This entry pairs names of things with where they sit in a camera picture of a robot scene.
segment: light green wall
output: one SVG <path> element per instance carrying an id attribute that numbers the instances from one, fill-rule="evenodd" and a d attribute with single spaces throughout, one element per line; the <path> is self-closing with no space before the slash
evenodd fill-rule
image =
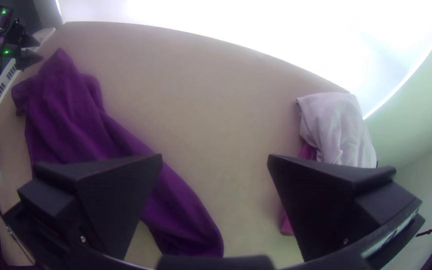
<path id="1" fill-rule="evenodd" d="M 399 168 L 432 148 L 432 51 L 366 124 L 382 165 Z"/>

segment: white towel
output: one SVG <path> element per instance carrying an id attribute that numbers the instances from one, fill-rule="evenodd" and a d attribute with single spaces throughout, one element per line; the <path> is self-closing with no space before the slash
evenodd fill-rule
<path id="1" fill-rule="evenodd" d="M 317 149 L 318 161 L 376 167 L 376 152 L 354 95 L 318 93 L 297 102 L 302 114 L 299 135 Z"/>

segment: pink fabric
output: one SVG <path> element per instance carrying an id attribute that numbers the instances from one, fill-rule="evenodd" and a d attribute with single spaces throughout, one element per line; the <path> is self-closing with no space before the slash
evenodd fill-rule
<path id="1" fill-rule="evenodd" d="M 303 140 L 301 150 L 299 151 L 299 158 L 305 159 L 305 160 L 316 160 L 316 148 L 309 145 L 307 142 Z M 293 236 L 295 233 L 293 232 L 293 228 L 291 227 L 290 220 L 288 219 L 288 216 L 286 215 L 286 211 L 281 208 L 281 234 L 284 236 Z"/>

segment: electronic device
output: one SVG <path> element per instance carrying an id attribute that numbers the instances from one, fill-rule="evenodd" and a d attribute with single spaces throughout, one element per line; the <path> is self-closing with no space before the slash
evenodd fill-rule
<path id="1" fill-rule="evenodd" d="M 396 170 L 278 155 L 267 166 L 304 263 L 285 270 L 379 269 L 421 228 L 421 201 L 393 182 Z M 37 262 L 53 270 L 147 270 L 122 261 L 161 155 L 37 164 L 3 217 Z M 158 270 L 273 270 L 267 256 L 164 255 Z"/>
<path id="2" fill-rule="evenodd" d="M 0 74 L 3 57 L 14 58 L 17 70 L 24 70 L 43 59 L 26 49 L 37 47 L 40 43 L 26 33 L 26 28 L 19 19 L 12 21 L 13 12 L 12 8 L 0 5 Z"/>

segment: beige table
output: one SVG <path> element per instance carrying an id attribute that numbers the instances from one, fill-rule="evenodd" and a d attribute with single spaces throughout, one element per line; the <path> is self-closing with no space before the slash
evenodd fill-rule
<path id="1" fill-rule="evenodd" d="M 279 233 L 280 203 L 266 161 L 268 154 L 298 154 L 296 98 L 343 89 L 271 56 L 164 28 L 66 23 L 38 53 L 47 58 L 57 48 L 98 78 L 109 115 L 194 189 L 221 231 L 225 256 L 267 254 L 277 267 L 303 261 L 295 238 Z M 31 178 L 25 118 L 15 112 L 7 94 L 0 106 L 3 212 Z M 9 264 L 29 264 L 3 226 L 1 237 Z M 140 223 L 126 261 L 154 267 L 160 255 Z"/>

